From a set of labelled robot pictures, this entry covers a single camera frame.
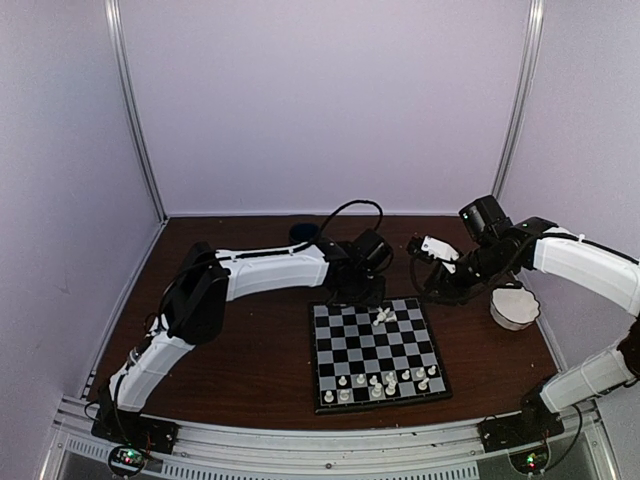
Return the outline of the white scalloped bowl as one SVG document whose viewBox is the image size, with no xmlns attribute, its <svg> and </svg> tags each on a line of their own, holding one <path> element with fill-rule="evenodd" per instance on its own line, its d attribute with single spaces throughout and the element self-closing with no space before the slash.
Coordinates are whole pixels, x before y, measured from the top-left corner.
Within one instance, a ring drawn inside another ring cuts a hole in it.
<svg viewBox="0 0 640 480">
<path fill-rule="evenodd" d="M 540 316 L 540 304 L 526 288 L 508 284 L 496 288 L 490 297 L 493 320 L 509 331 L 519 331 L 533 324 Z"/>
</svg>

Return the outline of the white chess king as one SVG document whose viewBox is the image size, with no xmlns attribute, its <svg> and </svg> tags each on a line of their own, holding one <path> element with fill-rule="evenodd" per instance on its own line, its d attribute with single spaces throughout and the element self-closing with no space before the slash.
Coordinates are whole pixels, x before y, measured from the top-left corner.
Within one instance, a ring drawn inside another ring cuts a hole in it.
<svg viewBox="0 0 640 480">
<path fill-rule="evenodd" d="M 393 396 L 396 393 L 397 379 L 394 372 L 389 372 L 386 376 L 385 394 Z"/>
</svg>

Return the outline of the right aluminium frame post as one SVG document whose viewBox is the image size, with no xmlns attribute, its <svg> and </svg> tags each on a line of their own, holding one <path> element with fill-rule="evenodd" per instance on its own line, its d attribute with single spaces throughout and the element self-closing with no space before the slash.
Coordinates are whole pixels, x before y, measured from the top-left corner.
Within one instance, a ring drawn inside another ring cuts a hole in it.
<svg viewBox="0 0 640 480">
<path fill-rule="evenodd" d="M 527 100 L 531 93 L 540 55 L 545 10 L 546 2 L 544 0 L 531 0 L 529 2 L 515 95 L 498 168 L 491 189 L 491 194 L 497 200 L 501 200 L 505 192 L 509 172 L 513 165 L 519 137 L 524 125 Z"/>
</svg>

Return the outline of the dark blue mug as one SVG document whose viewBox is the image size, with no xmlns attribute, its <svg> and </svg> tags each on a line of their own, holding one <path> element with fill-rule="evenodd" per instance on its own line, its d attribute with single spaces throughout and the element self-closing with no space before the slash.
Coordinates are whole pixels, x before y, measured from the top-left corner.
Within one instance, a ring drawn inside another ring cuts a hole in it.
<svg viewBox="0 0 640 480">
<path fill-rule="evenodd" d="M 296 223 L 289 230 L 289 241 L 292 244 L 312 240 L 319 232 L 320 227 L 315 223 Z"/>
</svg>

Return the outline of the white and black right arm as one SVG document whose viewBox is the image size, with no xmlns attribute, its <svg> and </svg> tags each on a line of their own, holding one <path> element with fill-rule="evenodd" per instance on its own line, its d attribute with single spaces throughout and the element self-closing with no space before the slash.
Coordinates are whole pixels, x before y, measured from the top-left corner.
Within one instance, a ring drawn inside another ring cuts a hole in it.
<svg viewBox="0 0 640 480">
<path fill-rule="evenodd" d="M 533 295 L 557 372 L 527 393 L 513 419 L 519 440 L 535 440 L 559 414 L 639 383 L 639 258 L 532 216 L 513 221 L 487 195 L 458 213 L 472 241 L 411 240 L 409 271 L 426 304 L 463 306 L 487 298 L 509 318 L 507 297 Z"/>
</svg>

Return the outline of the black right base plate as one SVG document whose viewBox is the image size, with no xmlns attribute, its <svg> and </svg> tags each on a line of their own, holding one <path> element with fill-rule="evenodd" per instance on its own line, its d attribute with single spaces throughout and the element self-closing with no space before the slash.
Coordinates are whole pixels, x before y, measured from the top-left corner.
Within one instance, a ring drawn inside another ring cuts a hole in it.
<svg viewBox="0 0 640 480">
<path fill-rule="evenodd" d="M 486 453 L 541 442 L 544 438 L 557 436 L 565 431 L 558 415 L 541 424 L 529 424 L 523 420 L 521 413 L 487 417 L 477 427 Z"/>
</svg>

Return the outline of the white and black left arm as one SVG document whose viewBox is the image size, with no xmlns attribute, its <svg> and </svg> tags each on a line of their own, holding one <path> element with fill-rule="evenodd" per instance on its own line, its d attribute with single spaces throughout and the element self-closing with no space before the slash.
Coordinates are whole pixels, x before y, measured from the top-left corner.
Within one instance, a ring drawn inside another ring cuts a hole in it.
<svg viewBox="0 0 640 480">
<path fill-rule="evenodd" d="M 97 423 L 123 444 L 137 442 L 144 433 L 139 414 L 150 394 L 187 353 L 221 333 L 228 303 L 261 292 L 322 287 L 330 304 L 377 307 L 385 295 L 382 273 L 392 258 L 392 247 L 374 229 L 353 241 L 316 234 L 301 243 L 254 250 L 195 243 L 143 340 L 101 385 Z"/>
</svg>

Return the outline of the aluminium front rail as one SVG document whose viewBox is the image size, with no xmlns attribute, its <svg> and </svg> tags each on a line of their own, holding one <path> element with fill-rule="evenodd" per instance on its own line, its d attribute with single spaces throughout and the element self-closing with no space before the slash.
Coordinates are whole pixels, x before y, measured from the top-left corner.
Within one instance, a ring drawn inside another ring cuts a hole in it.
<svg viewBox="0 0 640 480">
<path fill-rule="evenodd" d="M 36 479 L 117 479 L 107 466 L 116 445 L 91 435 L 86 402 L 63 396 L 54 416 Z M 132 479 L 620 479 L 609 439 L 595 406 L 562 414 L 565 432 L 546 440 L 551 465 L 523 474 L 516 452 L 488 452 L 481 419 L 419 427 L 365 430 L 265 430 L 172 420 L 178 426 L 170 454 L 154 453 Z"/>
</svg>

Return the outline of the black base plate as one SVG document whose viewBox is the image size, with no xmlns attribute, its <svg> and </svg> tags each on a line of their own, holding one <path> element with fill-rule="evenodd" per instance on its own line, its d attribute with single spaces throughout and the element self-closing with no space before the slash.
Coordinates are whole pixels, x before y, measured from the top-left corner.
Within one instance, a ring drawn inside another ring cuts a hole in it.
<svg viewBox="0 0 640 480">
<path fill-rule="evenodd" d="M 139 450 L 171 454 L 178 430 L 174 422 L 144 417 L 138 413 L 110 411 L 103 414 L 99 411 L 91 434 Z"/>
<path fill-rule="evenodd" d="M 523 420 L 521 413 L 487 417 L 477 427 L 486 453 L 541 442 L 544 438 L 557 436 L 565 431 L 558 415 L 541 424 L 529 424 Z"/>
</svg>

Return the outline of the black and white chessboard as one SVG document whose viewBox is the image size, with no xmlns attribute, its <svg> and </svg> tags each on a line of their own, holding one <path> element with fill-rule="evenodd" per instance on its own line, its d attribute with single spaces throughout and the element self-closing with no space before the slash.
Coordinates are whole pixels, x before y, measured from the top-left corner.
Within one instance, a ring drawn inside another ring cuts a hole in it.
<svg viewBox="0 0 640 480">
<path fill-rule="evenodd" d="M 452 397 L 435 336 L 419 300 L 413 297 L 388 299 L 381 307 L 390 307 L 396 313 L 397 321 L 374 326 L 377 308 L 321 303 L 309 306 L 316 414 L 353 413 Z M 432 365 L 437 371 L 430 376 L 428 369 Z M 420 368 L 425 370 L 422 379 L 416 377 Z M 411 371 L 409 380 L 402 379 L 406 370 Z M 389 372 L 394 372 L 397 379 L 393 396 L 385 394 Z M 366 377 L 364 384 L 356 383 L 359 374 Z M 369 378 L 373 374 L 383 385 L 380 398 L 370 396 Z M 346 386 L 338 384 L 341 376 L 346 377 Z M 418 383 L 425 378 L 429 378 L 429 388 L 420 391 Z M 325 392 L 329 390 L 334 395 L 332 403 L 324 401 Z M 340 401 L 341 390 L 349 391 L 348 401 Z"/>
</svg>

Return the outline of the left aluminium frame post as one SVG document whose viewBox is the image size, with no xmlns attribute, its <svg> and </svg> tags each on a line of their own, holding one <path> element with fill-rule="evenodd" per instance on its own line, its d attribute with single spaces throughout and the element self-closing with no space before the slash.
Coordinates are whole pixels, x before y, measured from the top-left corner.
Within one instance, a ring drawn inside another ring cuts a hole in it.
<svg viewBox="0 0 640 480">
<path fill-rule="evenodd" d="M 155 216 L 160 223 L 168 220 L 158 183 L 151 165 L 146 140 L 144 137 L 141 117 L 136 103 L 131 70 L 126 50 L 126 40 L 122 23 L 121 7 L 118 0 L 104 2 L 106 21 L 111 40 L 116 66 L 118 70 L 120 88 L 129 125 L 133 147 L 138 161 L 142 178 L 153 205 Z"/>
</svg>

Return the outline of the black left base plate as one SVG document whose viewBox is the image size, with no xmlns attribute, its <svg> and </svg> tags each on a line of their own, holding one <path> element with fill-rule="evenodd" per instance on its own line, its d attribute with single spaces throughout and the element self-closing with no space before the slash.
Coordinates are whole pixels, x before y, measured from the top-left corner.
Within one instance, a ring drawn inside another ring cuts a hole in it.
<svg viewBox="0 0 640 480">
<path fill-rule="evenodd" d="M 171 454 L 178 430 L 174 422 L 144 417 L 138 413 L 110 411 L 103 414 L 99 411 L 91 434 L 139 450 Z"/>
</svg>

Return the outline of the aluminium frame post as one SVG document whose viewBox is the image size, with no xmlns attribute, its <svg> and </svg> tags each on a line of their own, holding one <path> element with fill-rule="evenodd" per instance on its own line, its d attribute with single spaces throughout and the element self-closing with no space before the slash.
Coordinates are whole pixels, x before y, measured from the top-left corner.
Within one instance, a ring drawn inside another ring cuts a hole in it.
<svg viewBox="0 0 640 480">
<path fill-rule="evenodd" d="M 545 10 L 546 2 L 544 0 L 531 0 L 529 2 L 515 95 L 498 168 L 491 189 L 491 194 L 497 200 L 501 200 L 505 192 L 509 172 L 513 165 L 519 137 L 524 125 L 527 100 L 531 93 L 540 55 Z"/>
<path fill-rule="evenodd" d="M 129 125 L 133 147 L 138 161 L 142 178 L 153 205 L 155 216 L 160 223 L 168 220 L 158 183 L 151 165 L 146 140 L 144 137 L 141 117 L 136 103 L 131 70 L 126 50 L 126 40 L 122 23 L 121 7 L 118 0 L 104 2 L 106 21 L 111 40 L 116 66 L 118 70 L 120 88 Z"/>
</svg>

